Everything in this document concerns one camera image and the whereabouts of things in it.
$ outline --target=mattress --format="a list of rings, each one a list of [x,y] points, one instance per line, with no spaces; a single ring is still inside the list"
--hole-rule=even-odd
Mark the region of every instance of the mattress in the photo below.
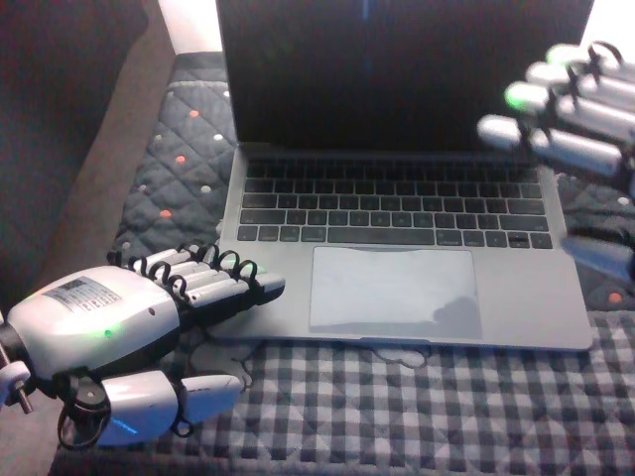
[[[226,80],[221,54],[177,57],[113,245],[124,255],[218,238],[236,146]],[[635,231],[635,208],[619,193],[567,176],[559,191],[568,225]],[[635,467],[635,298],[578,271],[589,352],[235,344],[194,330],[161,366],[173,378],[239,376],[232,411],[189,439],[170,433],[90,458],[59,454],[54,468],[622,474]]]

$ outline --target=silver laptop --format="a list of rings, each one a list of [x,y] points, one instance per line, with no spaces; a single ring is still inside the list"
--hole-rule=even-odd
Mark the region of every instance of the silver laptop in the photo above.
[[[217,0],[240,142],[220,246],[287,286],[214,334],[588,348],[556,179],[476,123],[590,6]]]

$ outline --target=laptop palm rest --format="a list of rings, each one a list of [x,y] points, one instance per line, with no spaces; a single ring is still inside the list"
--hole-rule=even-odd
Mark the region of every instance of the laptop palm rest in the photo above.
[[[479,339],[471,253],[317,247],[310,331]]]

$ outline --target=laptop keyboard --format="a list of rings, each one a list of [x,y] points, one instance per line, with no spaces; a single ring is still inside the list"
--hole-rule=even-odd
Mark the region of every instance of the laptop keyboard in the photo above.
[[[552,248],[522,163],[252,161],[238,240]]]

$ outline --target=laptop screen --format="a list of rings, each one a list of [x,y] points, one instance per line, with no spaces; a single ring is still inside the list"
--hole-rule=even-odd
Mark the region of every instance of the laptop screen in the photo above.
[[[476,123],[592,0],[217,0],[238,139],[474,151]]]

